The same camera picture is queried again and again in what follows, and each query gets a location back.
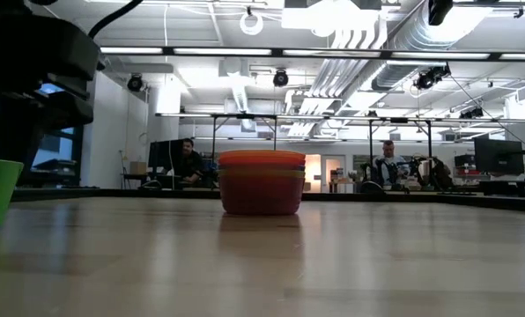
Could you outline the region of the orange plastic bowl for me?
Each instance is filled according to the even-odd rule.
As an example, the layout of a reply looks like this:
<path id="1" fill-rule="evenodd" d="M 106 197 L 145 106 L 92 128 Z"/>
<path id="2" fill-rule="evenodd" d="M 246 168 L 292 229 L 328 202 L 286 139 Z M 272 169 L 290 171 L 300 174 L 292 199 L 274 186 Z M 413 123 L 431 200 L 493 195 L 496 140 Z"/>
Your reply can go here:
<path id="1" fill-rule="evenodd" d="M 306 155 L 295 151 L 273 151 L 273 150 L 240 150 L 240 151 L 225 151 L 219 155 L 220 159 L 227 159 L 231 157 L 275 157 L 305 160 Z"/>

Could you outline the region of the yellow plastic bowl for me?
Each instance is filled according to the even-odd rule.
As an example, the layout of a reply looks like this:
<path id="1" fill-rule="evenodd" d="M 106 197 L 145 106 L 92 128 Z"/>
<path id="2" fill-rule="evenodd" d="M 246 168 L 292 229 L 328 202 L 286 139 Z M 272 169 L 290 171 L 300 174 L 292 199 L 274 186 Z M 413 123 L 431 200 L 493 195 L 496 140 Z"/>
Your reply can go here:
<path id="1" fill-rule="evenodd" d="M 220 170 L 218 172 L 219 177 L 288 177 L 288 178 L 305 178 L 305 173 L 303 171 L 296 170 Z"/>

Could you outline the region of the purple plastic bowl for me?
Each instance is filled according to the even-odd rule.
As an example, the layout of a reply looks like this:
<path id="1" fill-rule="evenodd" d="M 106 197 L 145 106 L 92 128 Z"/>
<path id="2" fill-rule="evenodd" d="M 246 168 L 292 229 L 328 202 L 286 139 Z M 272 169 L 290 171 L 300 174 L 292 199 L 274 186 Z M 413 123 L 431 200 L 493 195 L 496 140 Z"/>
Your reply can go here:
<path id="1" fill-rule="evenodd" d="M 242 216 L 295 214 L 303 185 L 303 177 L 288 176 L 224 176 L 219 180 L 224 210 Z"/>

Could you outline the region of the person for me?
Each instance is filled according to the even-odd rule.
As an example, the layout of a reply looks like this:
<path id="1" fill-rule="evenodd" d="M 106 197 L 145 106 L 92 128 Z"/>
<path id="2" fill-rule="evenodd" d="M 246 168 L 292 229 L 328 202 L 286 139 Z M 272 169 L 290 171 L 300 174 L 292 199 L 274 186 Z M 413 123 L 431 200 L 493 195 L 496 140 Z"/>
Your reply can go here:
<path id="1" fill-rule="evenodd" d="M 194 142 L 185 138 L 182 140 L 182 154 L 179 162 L 175 165 L 175 174 L 182 182 L 194 184 L 203 176 L 203 159 L 194 150 Z"/>
<path id="2" fill-rule="evenodd" d="M 395 155 L 395 144 L 392 140 L 383 142 L 382 154 L 373 159 L 373 167 L 376 168 L 376 174 L 382 186 L 400 184 L 402 178 L 410 173 L 409 166 L 403 157 Z"/>

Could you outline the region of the long ceiling light bar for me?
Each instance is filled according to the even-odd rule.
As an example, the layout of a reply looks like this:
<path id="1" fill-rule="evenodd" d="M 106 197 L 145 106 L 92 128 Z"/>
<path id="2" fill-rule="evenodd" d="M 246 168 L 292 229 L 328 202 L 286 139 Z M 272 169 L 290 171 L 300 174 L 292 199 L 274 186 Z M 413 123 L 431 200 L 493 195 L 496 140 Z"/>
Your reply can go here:
<path id="1" fill-rule="evenodd" d="M 109 47 L 100 49 L 104 55 L 155 55 L 190 57 L 273 57 L 325 58 L 386 61 L 453 61 L 489 63 L 525 63 L 525 52 L 469 52 L 387 49 L 331 48 L 208 48 L 208 47 Z"/>

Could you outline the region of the black background robot rig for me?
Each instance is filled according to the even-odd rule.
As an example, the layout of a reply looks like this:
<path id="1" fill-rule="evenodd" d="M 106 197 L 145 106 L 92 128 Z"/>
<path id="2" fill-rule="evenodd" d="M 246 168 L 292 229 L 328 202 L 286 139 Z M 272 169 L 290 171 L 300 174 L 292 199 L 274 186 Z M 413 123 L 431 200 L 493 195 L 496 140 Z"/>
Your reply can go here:
<path id="1" fill-rule="evenodd" d="M 364 177 L 358 192 L 360 194 L 386 194 L 399 191 L 409 194 L 411 191 L 444 191 L 455 189 L 454 181 L 447 165 L 436 157 L 415 156 L 405 160 L 410 173 L 404 176 L 400 184 L 382 186 L 376 168 L 371 163 L 361 166 Z"/>

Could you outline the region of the large black computer monitor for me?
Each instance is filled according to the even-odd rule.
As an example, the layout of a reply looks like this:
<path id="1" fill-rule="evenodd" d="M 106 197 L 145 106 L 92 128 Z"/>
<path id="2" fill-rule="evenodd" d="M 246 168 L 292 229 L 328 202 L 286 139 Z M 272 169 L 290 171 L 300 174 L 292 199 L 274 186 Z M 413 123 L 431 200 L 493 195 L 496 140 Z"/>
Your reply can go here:
<path id="1" fill-rule="evenodd" d="M 474 149 L 479 172 L 507 175 L 525 172 L 521 142 L 475 138 Z"/>

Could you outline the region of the black metal workstation frame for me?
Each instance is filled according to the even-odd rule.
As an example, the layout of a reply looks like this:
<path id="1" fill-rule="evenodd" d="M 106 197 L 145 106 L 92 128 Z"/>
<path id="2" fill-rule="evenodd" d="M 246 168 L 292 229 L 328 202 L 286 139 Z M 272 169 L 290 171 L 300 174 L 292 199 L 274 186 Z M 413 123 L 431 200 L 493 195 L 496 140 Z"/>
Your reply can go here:
<path id="1" fill-rule="evenodd" d="M 278 137 L 278 122 L 280 120 L 291 120 L 294 123 L 320 123 L 327 122 L 329 120 L 337 121 L 348 121 L 348 122 L 360 122 L 367 127 L 366 138 L 340 138 L 336 139 L 336 142 L 367 142 L 369 147 L 369 160 L 373 161 L 373 143 L 375 141 L 380 142 L 380 139 L 374 139 L 374 134 L 377 130 L 384 127 L 384 123 L 419 123 L 418 118 L 404 118 L 404 117 L 342 117 L 342 116 L 327 116 L 327 115 L 277 115 L 277 114 L 207 114 L 207 113 L 178 113 L 178 114 L 163 114 L 156 113 L 156 117 L 162 118 L 178 118 L 178 119 L 197 119 L 197 118 L 208 118 L 211 120 L 211 136 L 199 136 L 193 135 L 191 139 L 197 141 L 211 141 L 211 154 L 214 154 L 217 146 L 217 141 L 224 142 L 236 142 L 236 143 L 255 143 L 258 146 L 261 144 L 267 144 L 272 146 L 272 149 L 277 148 L 278 143 L 326 143 L 325 139 L 320 139 L 317 136 L 293 136 L 293 137 Z M 218 136 L 218 130 L 224 126 L 229 120 L 236 119 L 238 121 L 249 120 L 255 122 L 264 123 L 269 131 L 272 133 L 272 137 L 243 137 L 243 136 Z"/>

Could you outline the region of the silver ventilation duct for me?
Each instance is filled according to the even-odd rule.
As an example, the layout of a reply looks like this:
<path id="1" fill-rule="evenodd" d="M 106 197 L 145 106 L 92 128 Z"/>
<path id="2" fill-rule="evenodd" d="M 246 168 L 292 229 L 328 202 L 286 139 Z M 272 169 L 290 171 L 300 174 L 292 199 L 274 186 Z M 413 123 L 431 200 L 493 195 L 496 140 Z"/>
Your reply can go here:
<path id="1" fill-rule="evenodd" d="M 392 50 L 448 50 L 456 42 L 471 33 L 492 11 L 493 8 L 480 0 L 467 5 L 454 6 L 439 26 L 428 24 L 428 0 L 413 11 L 409 18 L 392 35 L 387 31 L 387 20 L 377 18 L 373 28 L 349 32 L 349 39 L 355 39 L 366 48 Z M 352 91 L 387 92 L 406 77 L 418 70 L 413 62 L 333 60 L 327 59 L 308 93 L 311 96 L 338 98 Z"/>

